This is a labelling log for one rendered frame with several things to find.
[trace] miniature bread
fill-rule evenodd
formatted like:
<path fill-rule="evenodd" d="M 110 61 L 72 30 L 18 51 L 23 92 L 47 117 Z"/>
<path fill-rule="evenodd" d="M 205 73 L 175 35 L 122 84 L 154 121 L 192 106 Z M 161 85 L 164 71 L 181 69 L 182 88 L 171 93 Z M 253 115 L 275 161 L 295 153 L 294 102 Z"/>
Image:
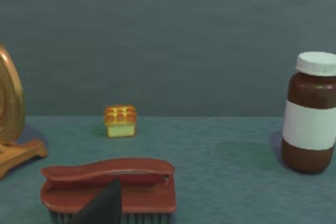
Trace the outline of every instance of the miniature bread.
<path fill-rule="evenodd" d="M 107 127 L 107 137 L 134 136 L 136 120 L 135 107 L 132 105 L 106 107 L 104 123 Z"/>

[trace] pill bottle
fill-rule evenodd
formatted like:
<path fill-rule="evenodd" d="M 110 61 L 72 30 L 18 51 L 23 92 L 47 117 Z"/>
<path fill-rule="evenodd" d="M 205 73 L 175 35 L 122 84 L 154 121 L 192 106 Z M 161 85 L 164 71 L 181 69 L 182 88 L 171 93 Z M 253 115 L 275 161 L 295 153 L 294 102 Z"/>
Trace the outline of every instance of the pill bottle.
<path fill-rule="evenodd" d="M 291 169 L 324 171 L 336 137 L 336 55 L 304 52 L 288 87 L 281 156 Z"/>

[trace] white label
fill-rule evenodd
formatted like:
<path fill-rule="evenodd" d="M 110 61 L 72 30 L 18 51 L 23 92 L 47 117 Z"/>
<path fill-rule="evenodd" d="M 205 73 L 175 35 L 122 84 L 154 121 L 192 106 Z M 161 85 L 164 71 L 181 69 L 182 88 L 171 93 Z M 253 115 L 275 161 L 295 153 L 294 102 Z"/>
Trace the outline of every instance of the white label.
<path fill-rule="evenodd" d="M 287 101 L 282 136 L 306 150 L 327 150 L 335 143 L 336 109 L 310 109 Z"/>

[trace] orange bread top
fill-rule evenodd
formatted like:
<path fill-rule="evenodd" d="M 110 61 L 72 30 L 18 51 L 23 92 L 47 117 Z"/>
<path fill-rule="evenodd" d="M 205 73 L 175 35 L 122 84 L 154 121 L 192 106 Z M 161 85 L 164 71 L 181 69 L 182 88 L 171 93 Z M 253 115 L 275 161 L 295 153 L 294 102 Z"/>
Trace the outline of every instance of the orange bread top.
<path fill-rule="evenodd" d="M 115 105 L 105 108 L 104 123 L 106 126 L 136 123 L 135 107 L 132 105 Z"/>

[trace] background wall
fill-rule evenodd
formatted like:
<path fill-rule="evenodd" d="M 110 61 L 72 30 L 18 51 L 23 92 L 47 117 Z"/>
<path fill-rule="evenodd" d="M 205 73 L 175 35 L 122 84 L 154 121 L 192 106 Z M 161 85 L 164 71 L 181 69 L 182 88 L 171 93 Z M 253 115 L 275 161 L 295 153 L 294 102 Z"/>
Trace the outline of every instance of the background wall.
<path fill-rule="evenodd" d="M 297 54 L 336 52 L 335 0 L 0 0 L 29 115 L 282 116 Z"/>

